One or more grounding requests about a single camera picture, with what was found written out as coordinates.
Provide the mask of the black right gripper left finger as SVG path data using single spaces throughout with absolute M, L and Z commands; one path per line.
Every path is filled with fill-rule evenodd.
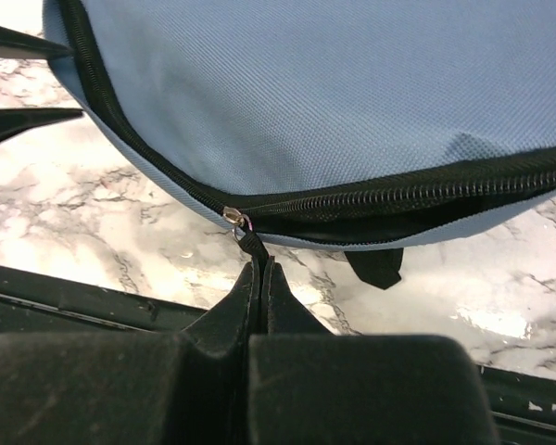
M 243 444 L 259 267 L 212 309 L 0 266 L 0 444 Z

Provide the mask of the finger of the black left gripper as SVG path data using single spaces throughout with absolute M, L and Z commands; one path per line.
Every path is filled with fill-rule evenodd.
M 0 143 L 34 128 L 81 118 L 77 108 L 0 108 Z
M 62 44 L 0 26 L 0 58 L 50 60 L 71 53 L 72 50 Z

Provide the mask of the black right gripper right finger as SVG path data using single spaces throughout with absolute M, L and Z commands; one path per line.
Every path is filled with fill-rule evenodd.
M 496 428 L 475 365 L 438 335 L 330 333 L 269 261 L 267 331 L 249 340 L 253 444 L 492 444 Z

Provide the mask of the blue student backpack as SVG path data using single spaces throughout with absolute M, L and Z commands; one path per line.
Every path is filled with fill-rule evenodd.
M 556 1 L 46 1 L 43 26 L 155 184 L 374 286 L 556 196 Z

